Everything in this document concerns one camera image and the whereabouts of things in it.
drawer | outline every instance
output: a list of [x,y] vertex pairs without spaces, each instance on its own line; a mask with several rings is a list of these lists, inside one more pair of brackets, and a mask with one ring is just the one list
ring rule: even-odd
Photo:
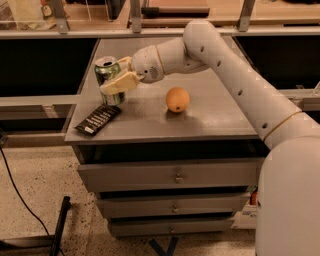
[[190,219],[171,221],[140,221],[135,223],[109,223],[115,237],[144,235],[175,235],[185,233],[215,232],[231,228],[231,219]]
[[254,186],[261,158],[80,165],[89,192]]
[[241,211],[250,193],[172,195],[158,197],[117,198],[98,200],[103,217],[134,218],[147,216],[180,216],[226,213],[233,216]]

green can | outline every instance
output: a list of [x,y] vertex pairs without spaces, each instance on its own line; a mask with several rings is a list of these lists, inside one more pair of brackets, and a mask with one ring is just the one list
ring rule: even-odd
[[[112,56],[105,56],[96,60],[94,71],[96,73],[99,86],[103,85],[106,80],[114,78],[120,70],[121,68],[117,59]],[[101,95],[103,103],[106,103],[109,106],[119,105],[125,100],[124,92],[113,95],[105,95],[101,93]]]

black cable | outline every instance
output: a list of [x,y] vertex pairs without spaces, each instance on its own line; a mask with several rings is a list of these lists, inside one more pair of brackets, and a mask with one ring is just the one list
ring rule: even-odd
[[[10,168],[9,168],[9,165],[8,165],[8,162],[7,162],[7,158],[6,158],[6,156],[5,156],[5,154],[4,154],[3,150],[2,150],[1,145],[0,145],[0,151],[1,151],[1,154],[2,154],[2,157],[3,157],[3,160],[4,160],[4,163],[5,163],[5,165],[6,165],[6,168],[7,168],[8,175],[9,175],[9,177],[10,177],[11,183],[12,183],[12,185],[13,185],[16,193],[18,194],[21,202],[22,202],[23,205],[27,208],[27,210],[30,212],[30,214],[31,214],[33,217],[35,217],[35,218],[40,222],[40,224],[42,225],[43,229],[45,230],[47,236],[53,241],[53,238],[50,236],[49,231],[48,231],[46,225],[45,225],[45,224],[43,223],[43,221],[29,208],[29,206],[27,205],[27,203],[26,203],[26,202],[24,201],[24,199],[22,198],[22,196],[21,196],[21,194],[20,194],[20,192],[19,192],[19,190],[18,190],[18,188],[17,188],[17,186],[16,186],[16,184],[15,184],[13,178],[12,178],[12,174],[11,174],[11,171],[10,171]],[[61,254],[62,254],[63,256],[65,256],[65,254],[63,253],[63,251],[62,251],[60,248],[59,248],[59,251],[61,252]]]

speckled floor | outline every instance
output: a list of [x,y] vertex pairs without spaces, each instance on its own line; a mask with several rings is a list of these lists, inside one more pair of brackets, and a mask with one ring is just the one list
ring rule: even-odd
[[[95,205],[95,196],[86,191],[77,173],[78,161],[62,135],[12,135],[3,148],[12,176],[21,195],[54,233],[63,197],[71,197],[72,207],[61,241],[66,256],[159,255],[151,247],[153,239],[167,251],[171,237],[116,239],[107,229]],[[42,226],[25,209],[9,180],[0,157],[0,240],[45,235]],[[179,235],[174,256],[254,256],[254,230],[230,230],[195,235]],[[49,255],[50,248],[0,251],[0,255]]]

orange fruit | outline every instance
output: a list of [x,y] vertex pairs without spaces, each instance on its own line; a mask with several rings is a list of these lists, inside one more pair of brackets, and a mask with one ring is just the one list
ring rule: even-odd
[[189,106],[189,93],[181,87],[171,88],[166,95],[167,107],[175,113],[180,113]]

